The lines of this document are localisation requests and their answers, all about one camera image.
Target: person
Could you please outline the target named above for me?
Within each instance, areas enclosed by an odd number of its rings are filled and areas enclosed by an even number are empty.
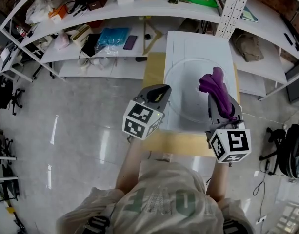
[[[240,201],[226,199],[228,164],[216,163],[207,190],[201,176],[178,163],[140,164],[142,141],[133,139],[116,187],[93,188],[56,222],[58,234],[253,234]]]

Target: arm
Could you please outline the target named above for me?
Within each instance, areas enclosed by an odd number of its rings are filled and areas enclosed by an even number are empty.
[[[217,163],[214,166],[212,177],[206,194],[216,202],[225,199],[228,176],[228,163]]]
[[[120,189],[124,194],[132,190],[139,181],[142,153],[142,140],[133,138],[116,182],[116,189]]]

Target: plastic bag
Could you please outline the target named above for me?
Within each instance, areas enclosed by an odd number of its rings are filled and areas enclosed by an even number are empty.
[[[54,42],[54,48],[57,50],[64,49],[69,45],[69,38],[66,33],[61,33],[57,36]]]
[[[27,24],[38,23],[48,19],[48,13],[58,8],[65,0],[35,0],[26,13]]]
[[[123,48],[129,31],[129,28],[104,28],[94,47],[95,53],[103,50],[115,56],[118,50]]]

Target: white cutting board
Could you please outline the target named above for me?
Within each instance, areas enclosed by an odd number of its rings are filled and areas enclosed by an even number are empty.
[[[227,39],[199,33],[169,31],[164,83],[172,88],[161,129],[204,134],[209,130],[208,94],[199,79],[221,67],[229,94],[237,101],[232,54]]]

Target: white shelving unit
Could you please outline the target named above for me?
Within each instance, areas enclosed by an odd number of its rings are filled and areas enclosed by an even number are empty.
[[[267,95],[269,96],[299,77],[298,74],[294,79],[286,79],[279,59],[279,53],[274,47],[274,45],[277,45],[299,60],[299,52],[296,51],[294,45],[291,46],[289,44],[284,36],[284,33],[286,33],[294,44],[295,41],[292,34],[278,13],[256,0],[226,0],[228,6],[224,7],[223,13],[220,13],[221,10],[218,8],[183,2],[179,4],[169,4],[167,0],[134,0],[134,3],[126,6],[118,6],[116,0],[108,0],[103,8],[88,11],[83,16],[79,15],[74,17],[72,14],[67,15],[58,24],[54,24],[50,19],[39,23],[33,35],[29,38],[25,38],[22,43],[19,43],[4,30],[4,27],[27,1],[28,0],[21,0],[15,6],[3,24],[0,25],[0,30],[19,46],[20,49],[59,77],[142,78],[143,68],[146,62],[136,63],[134,59],[134,57],[142,56],[143,53],[143,25],[142,22],[137,20],[137,16],[147,15],[159,16],[157,19],[153,17],[152,24],[164,34],[166,34],[168,30],[176,30],[184,18],[192,18],[217,24],[220,33],[216,35],[224,38],[229,39],[234,28],[242,29],[260,37],[260,48],[264,55],[264,60],[261,61],[245,62],[243,57],[231,46],[233,61],[236,63],[239,71],[240,90],[244,93],[264,97],[266,95],[264,78],[283,84],[282,87],[275,89],[275,91]],[[250,22],[239,18],[244,5],[259,19],[259,22]],[[95,67],[89,67],[86,74],[79,73],[80,68],[77,66],[77,59],[79,57],[84,58],[85,56],[83,54],[80,55],[80,49],[75,44],[70,44],[64,50],[56,51],[53,41],[42,59],[38,59],[25,48],[26,45],[46,35],[59,32],[71,26],[96,20],[107,20],[106,25],[109,27],[129,27],[131,28],[130,34],[138,36],[134,48],[131,51],[119,49],[116,52],[109,53],[106,50],[102,50],[94,56],[118,57],[116,65],[114,63],[110,69],[101,71]],[[152,51],[166,51],[166,35],[156,42]],[[49,62],[54,62],[55,67],[60,69],[59,73],[47,65]]]

